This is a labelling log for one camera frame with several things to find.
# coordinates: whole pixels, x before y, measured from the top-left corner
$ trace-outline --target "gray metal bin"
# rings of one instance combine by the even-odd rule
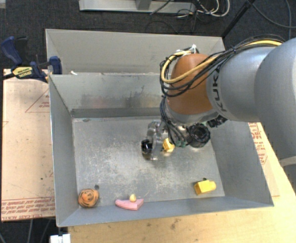
[[[217,37],[46,30],[48,58],[62,59],[50,76],[50,110],[58,226],[141,220],[272,206],[247,123],[211,130],[203,148],[177,148],[146,160],[140,142],[159,119],[159,63],[196,44],[223,50]],[[196,195],[204,177],[217,189]],[[99,188],[94,208],[77,202],[82,189]],[[135,193],[138,211],[115,206]]]

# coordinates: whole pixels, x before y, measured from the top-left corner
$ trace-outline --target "metal stand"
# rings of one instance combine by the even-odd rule
[[[80,0],[80,11],[116,11],[116,12],[139,12],[152,13],[161,8],[167,1],[154,0]],[[179,10],[195,9],[192,3],[168,2],[159,13],[175,14]]]

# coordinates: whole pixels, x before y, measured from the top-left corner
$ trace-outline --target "bin floor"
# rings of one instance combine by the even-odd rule
[[[145,202],[224,196],[215,154],[203,148],[176,148],[170,156],[147,160],[140,145],[151,117],[74,118],[77,190],[99,188],[99,206],[135,193]],[[193,185],[208,178],[215,191],[197,196]]]

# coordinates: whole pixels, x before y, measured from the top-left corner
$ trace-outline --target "cable bundle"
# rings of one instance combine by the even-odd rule
[[[190,50],[182,50],[182,51],[175,52],[174,54],[171,54],[169,57],[167,57],[164,61],[160,63],[160,84],[161,84],[162,93],[167,97],[179,96],[184,92],[190,89],[193,89],[199,84],[201,84],[215,70],[220,71],[221,66],[235,54],[245,50],[256,48],[256,47],[265,47],[265,46],[276,47],[281,45],[283,42],[284,40],[281,37],[276,35],[270,35],[270,34],[251,37],[240,42],[239,44],[237,44],[236,46],[228,50],[209,55],[206,59],[204,59],[202,62],[197,64],[194,68],[190,69],[189,71],[185,72],[184,74],[176,78],[169,79],[168,74],[169,74],[171,63],[173,63],[183,55],[192,53]],[[194,73],[196,71],[198,71],[198,73],[193,79],[187,81],[182,85],[176,86],[177,82],[184,80],[187,76],[189,76],[191,73]],[[199,80],[206,73],[208,73],[208,75],[203,79]],[[168,91],[170,90],[177,91],[177,92],[174,94],[169,94]]]

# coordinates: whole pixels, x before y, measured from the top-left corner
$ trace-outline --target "metal base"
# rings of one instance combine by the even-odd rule
[[[138,13],[152,13],[165,2],[152,1],[149,9],[138,10],[136,0],[79,0],[80,11],[115,11],[115,12],[138,12]],[[169,2],[158,13],[176,14],[179,10],[194,11],[195,6],[192,3],[185,2]]]

